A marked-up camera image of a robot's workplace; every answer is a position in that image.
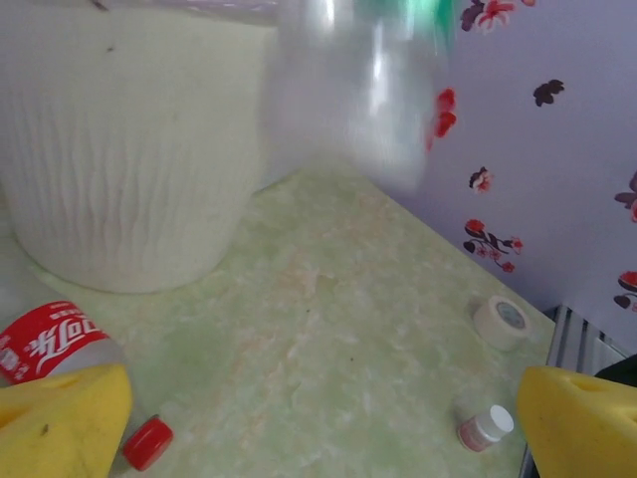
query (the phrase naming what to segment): clear plastic bottle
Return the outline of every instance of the clear plastic bottle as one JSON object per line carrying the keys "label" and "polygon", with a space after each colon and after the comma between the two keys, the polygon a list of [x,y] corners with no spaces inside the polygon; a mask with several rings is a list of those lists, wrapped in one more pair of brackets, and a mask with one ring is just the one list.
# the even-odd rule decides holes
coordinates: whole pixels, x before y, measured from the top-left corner
{"label": "clear plastic bottle", "polygon": [[434,26],[375,8],[360,0],[280,4],[264,127],[277,155],[338,157],[384,185],[413,189],[426,166],[445,47]]}
{"label": "clear plastic bottle", "polygon": [[[120,346],[64,296],[29,271],[0,241],[0,374],[9,384],[105,363],[125,363]],[[135,399],[120,452],[148,468],[172,441],[172,431]]]}

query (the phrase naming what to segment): wall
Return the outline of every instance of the wall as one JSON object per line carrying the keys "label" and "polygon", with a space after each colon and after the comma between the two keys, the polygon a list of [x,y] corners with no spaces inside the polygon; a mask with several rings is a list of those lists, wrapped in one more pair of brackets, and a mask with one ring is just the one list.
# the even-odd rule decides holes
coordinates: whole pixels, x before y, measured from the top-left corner
{"label": "wall", "polygon": [[458,5],[444,137],[394,197],[541,310],[637,352],[637,3]]}

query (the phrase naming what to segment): red flower pattern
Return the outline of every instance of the red flower pattern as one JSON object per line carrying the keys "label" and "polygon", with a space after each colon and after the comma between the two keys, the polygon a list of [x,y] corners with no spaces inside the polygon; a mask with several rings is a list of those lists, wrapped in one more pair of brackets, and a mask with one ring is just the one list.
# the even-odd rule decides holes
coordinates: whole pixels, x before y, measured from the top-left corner
{"label": "red flower pattern", "polygon": [[451,88],[447,88],[438,95],[438,100],[436,101],[436,113],[434,114],[430,131],[427,133],[427,151],[433,147],[434,137],[445,137],[449,129],[456,124],[458,118],[453,113],[455,108],[456,92]]}
{"label": "red flower pattern", "polygon": [[519,237],[511,238],[511,247],[513,248],[516,254],[522,253],[522,248],[525,247],[525,243],[520,240]]}
{"label": "red flower pattern", "polygon": [[485,168],[481,168],[480,171],[472,174],[469,185],[475,193],[481,194],[491,189],[491,182],[494,180],[494,176]]}
{"label": "red flower pattern", "polygon": [[635,271],[624,272],[621,276],[619,276],[619,279],[629,286],[637,287],[637,272]]}
{"label": "red flower pattern", "polygon": [[519,237],[512,236],[509,240],[499,239],[496,235],[487,232],[484,222],[478,219],[468,220],[465,223],[465,231],[470,236],[469,240],[462,244],[467,252],[476,254],[478,257],[490,258],[506,273],[514,272],[516,269],[514,264],[501,261],[506,260],[503,258],[509,256],[512,251],[516,254],[522,253],[525,245]]}
{"label": "red flower pattern", "polygon": [[469,219],[465,227],[470,231],[483,232],[485,230],[485,223],[478,219]]}
{"label": "red flower pattern", "polygon": [[476,19],[476,26],[483,33],[490,33],[497,24],[509,24],[509,12],[513,12],[516,5],[510,0],[490,0],[483,12]]}

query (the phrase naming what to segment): black object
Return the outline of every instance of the black object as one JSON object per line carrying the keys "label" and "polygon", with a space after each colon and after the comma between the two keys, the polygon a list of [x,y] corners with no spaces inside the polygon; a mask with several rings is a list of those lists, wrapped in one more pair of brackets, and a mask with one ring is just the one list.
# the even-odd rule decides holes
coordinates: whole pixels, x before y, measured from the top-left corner
{"label": "black object", "polygon": [[637,387],[637,355],[603,368],[595,376],[604,380]]}
{"label": "black object", "polygon": [[539,472],[537,471],[537,467],[535,466],[535,463],[533,464],[533,470],[531,471],[531,478],[541,478],[539,476]]}
{"label": "black object", "polygon": [[548,83],[543,83],[533,92],[535,104],[539,107],[542,105],[552,105],[555,101],[553,95],[558,95],[563,91],[564,83],[560,80],[551,80]]}

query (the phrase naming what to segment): green marble countertop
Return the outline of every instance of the green marble countertop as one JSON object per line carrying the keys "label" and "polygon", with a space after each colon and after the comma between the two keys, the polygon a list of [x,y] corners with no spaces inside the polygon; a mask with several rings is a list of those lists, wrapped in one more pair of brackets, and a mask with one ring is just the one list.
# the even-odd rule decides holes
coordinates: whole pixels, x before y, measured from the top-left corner
{"label": "green marble countertop", "polygon": [[[475,454],[455,420],[515,411],[551,322],[364,179],[303,172],[262,191],[219,267],[169,293],[41,277],[123,345],[141,400],[173,427],[144,476],[518,476],[518,429]],[[472,328],[494,294],[534,321],[515,352]]]}

